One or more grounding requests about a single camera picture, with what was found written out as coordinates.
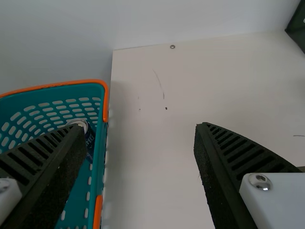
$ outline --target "white table surface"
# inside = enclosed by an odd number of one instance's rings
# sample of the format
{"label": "white table surface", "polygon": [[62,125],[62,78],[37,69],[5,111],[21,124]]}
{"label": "white table surface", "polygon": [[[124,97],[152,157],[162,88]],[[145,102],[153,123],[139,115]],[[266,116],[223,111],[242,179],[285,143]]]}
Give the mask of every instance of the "white table surface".
{"label": "white table surface", "polygon": [[103,229],[214,228],[201,122],[305,165],[305,55],[284,32],[175,45],[113,52]]}

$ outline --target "gray wall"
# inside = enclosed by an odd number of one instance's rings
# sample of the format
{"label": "gray wall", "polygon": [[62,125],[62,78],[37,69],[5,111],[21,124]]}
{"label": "gray wall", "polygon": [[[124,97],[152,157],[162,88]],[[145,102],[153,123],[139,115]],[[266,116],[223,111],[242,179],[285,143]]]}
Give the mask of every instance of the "gray wall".
{"label": "gray wall", "polygon": [[72,79],[109,83],[114,49],[283,30],[298,3],[1,0],[0,93]]}

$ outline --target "screw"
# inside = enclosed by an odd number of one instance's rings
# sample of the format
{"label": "screw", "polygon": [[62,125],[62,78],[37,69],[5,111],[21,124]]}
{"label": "screw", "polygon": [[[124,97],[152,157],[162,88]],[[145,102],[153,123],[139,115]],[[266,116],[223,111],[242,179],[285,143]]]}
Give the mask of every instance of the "screw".
{"label": "screw", "polygon": [[272,188],[272,182],[263,174],[253,173],[249,176],[250,184],[262,191],[268,191]]}

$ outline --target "teal basket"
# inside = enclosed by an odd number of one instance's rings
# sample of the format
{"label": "teal basket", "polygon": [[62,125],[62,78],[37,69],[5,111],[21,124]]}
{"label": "teal basket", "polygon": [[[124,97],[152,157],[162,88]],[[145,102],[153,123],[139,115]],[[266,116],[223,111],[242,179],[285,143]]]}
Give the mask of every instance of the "teal basket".
{"label": "teal basket", "polygon": [[96,133],[93,164],[83,162],[56,229],[92,229],[96,199],[102,195],[107,137],[107,85],[74,81],[0,95],[0,153],[84,118]]}

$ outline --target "blue can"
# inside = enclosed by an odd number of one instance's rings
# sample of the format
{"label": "blue can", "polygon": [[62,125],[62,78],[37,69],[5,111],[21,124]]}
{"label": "blue can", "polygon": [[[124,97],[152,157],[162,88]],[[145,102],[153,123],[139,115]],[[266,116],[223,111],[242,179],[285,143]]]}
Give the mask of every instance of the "blue can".
{"label": "blue can", "polygon": [[95,143],[95,132],[92,130],[89,123],[83,118],[75,118],[70,120],[66,125],[71,125],[77,123],[79,126],[84,128],[86,146],[87,146],[87,156],[86,159],[92,164],[93,154],[94,154],[94,143]]}

